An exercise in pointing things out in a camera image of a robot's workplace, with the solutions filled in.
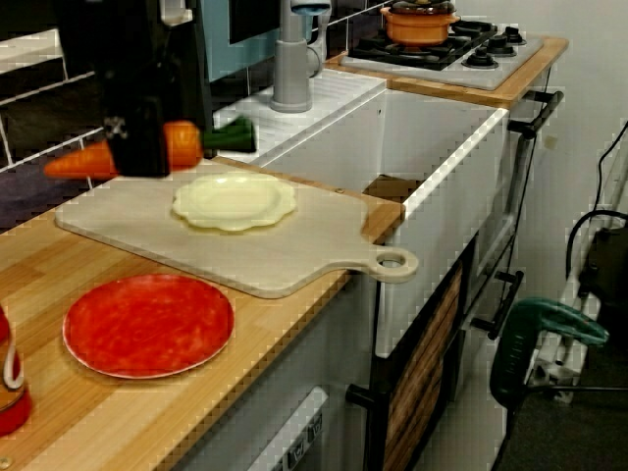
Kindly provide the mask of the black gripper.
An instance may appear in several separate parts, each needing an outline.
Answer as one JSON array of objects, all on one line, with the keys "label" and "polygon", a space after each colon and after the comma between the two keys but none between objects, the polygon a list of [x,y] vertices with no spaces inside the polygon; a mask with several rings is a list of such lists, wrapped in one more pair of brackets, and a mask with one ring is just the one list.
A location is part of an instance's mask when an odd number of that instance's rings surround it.
[{"label": "black gripper", "polygon": [[164,121],[199,121],[194,15],[99,14],[96,19],[96,75],[114,167],[124,177],[167,177]]}]

